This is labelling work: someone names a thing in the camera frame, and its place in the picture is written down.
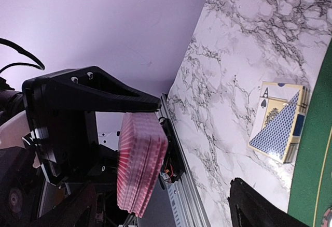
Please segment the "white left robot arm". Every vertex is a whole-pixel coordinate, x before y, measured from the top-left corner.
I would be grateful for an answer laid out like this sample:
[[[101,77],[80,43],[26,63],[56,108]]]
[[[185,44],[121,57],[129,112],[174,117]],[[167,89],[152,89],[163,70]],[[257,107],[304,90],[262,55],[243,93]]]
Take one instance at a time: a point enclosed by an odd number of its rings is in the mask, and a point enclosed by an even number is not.
[[[1,226],[95,226],[118,163],[95,114],[160,106],[96,66],[29,79],[21,91],[1,80]]]

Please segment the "dark 100 chips mat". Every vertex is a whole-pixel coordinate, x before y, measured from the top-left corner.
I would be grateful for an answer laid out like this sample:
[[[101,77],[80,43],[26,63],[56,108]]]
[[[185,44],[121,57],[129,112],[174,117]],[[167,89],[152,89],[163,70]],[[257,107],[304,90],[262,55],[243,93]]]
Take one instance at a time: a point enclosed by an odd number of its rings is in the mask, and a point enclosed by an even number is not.
[[[332,227],[332,207],[327,208],[318,218],[318,227]]]

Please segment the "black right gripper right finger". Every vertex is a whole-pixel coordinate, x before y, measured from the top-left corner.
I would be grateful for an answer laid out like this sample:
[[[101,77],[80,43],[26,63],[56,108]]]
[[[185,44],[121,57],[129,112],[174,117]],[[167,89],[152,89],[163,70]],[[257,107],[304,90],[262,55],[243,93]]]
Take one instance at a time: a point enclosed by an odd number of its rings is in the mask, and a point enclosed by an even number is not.
[[[233,226],[306,226],[278,209],[241,178],[230,183],[228,203]]]

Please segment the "red-backed playing card deck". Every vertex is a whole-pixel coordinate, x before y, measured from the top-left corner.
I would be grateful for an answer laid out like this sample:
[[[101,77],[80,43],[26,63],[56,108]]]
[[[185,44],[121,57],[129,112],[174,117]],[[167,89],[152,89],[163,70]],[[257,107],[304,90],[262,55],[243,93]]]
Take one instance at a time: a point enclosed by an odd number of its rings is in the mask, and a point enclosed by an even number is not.
[[[141,218],[158,179],[168,138],[152,113],[126,113],[118,143],[117,205]]]

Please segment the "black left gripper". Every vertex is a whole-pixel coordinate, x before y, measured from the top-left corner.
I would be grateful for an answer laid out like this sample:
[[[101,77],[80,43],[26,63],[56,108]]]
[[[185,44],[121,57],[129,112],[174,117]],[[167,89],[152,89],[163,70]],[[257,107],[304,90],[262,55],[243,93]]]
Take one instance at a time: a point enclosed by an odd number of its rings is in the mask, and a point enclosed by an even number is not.
[[[97,112],[155,112],[161,99],[97,66],[64,69],[23,83],[32,140],[53,185],[116,184],[117,152],[99,143]]]

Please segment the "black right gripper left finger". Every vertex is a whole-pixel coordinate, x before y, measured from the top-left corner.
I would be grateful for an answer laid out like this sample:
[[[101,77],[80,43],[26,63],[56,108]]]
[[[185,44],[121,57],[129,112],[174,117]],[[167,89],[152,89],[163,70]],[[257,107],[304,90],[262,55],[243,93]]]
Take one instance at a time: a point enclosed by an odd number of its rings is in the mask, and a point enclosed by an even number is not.
[[[97,196],[88,182],[29,226],[95,226]]]

